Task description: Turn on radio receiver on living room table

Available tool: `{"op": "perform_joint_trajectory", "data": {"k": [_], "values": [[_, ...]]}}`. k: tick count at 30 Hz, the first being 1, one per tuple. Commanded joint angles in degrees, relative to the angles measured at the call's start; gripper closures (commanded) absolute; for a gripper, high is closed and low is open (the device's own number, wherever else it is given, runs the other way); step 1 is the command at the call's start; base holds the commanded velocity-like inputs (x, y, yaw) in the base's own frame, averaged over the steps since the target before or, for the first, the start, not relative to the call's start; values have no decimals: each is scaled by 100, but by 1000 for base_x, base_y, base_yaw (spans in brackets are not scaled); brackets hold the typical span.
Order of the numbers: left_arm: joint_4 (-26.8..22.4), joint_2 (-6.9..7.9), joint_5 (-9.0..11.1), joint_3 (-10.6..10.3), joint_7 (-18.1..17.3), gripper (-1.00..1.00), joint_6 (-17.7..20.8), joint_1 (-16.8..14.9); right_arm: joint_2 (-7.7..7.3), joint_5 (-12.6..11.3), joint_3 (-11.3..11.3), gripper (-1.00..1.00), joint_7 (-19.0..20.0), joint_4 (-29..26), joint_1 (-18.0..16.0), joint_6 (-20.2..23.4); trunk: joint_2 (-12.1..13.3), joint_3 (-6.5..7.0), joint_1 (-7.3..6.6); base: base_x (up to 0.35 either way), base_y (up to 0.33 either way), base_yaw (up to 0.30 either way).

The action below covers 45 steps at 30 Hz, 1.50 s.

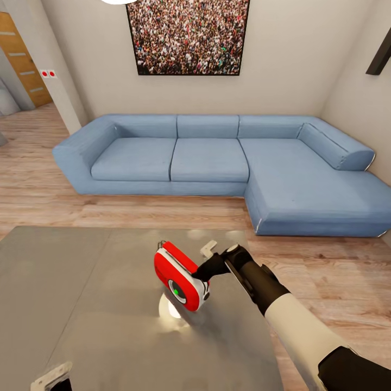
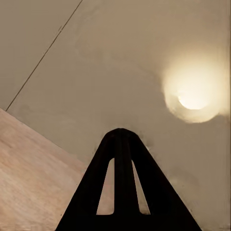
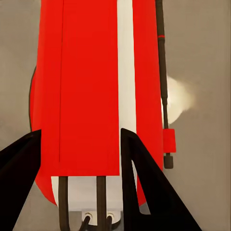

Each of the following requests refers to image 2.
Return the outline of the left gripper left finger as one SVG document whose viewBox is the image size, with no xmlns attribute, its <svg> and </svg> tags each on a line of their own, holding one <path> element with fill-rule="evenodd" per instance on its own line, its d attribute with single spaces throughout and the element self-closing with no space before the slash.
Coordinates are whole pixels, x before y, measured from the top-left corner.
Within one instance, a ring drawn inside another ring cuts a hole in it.
<svg viewBox="0 0 231 231">
<path fill-rule="evenodd" d="M 115 158 L 114 213 L 97 215 L 109 161 Z M 121 129 L 105 134 L 56 231 L 128 231 Z"/>
</svg>

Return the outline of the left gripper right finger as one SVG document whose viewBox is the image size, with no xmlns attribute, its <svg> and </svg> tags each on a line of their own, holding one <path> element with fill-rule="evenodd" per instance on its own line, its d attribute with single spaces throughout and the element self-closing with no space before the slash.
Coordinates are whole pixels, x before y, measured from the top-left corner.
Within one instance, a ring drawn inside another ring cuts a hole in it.
<svg viewBox="0 0 231 231">
<path fill-rule="evenodd" d="M 128 231 L 202 231 L 139 136 L 121 128 Z M 132 160 L 150 215 L 140 212 Z"/>
</svg>

